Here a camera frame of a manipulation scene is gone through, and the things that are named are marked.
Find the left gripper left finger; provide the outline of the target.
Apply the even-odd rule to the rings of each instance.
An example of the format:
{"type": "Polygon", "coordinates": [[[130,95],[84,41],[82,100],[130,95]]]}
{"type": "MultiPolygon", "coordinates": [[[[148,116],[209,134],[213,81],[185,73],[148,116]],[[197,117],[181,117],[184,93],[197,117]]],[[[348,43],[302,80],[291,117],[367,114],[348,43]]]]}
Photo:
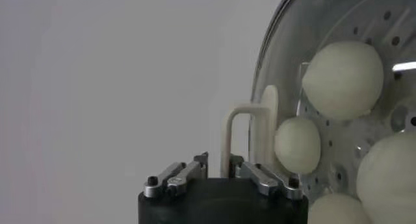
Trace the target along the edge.
{"type": "Polygon", "coordinates": [[[159,198],[166,193],[174,197],[187,192],[187,186],[198,179],[208,178],[209,153],[194,156],[192,162],[174,162],[158,175],[149,176],[144,183],[143,195],[147,198],[159,198]]]}

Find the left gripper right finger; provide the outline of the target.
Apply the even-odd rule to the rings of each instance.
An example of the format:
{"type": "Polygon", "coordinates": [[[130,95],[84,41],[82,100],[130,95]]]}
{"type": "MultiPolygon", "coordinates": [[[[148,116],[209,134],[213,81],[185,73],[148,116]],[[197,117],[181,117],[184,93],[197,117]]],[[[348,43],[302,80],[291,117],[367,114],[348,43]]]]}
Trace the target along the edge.
{"type": "Polygon", "coordinates": [[[297,176],[273,172],[268,166],[247,162],[237,155],[230,156],[229,178],[249,179],[267,197],[279,193],[290,200],[301,200],[304,196],[297,176]]]}

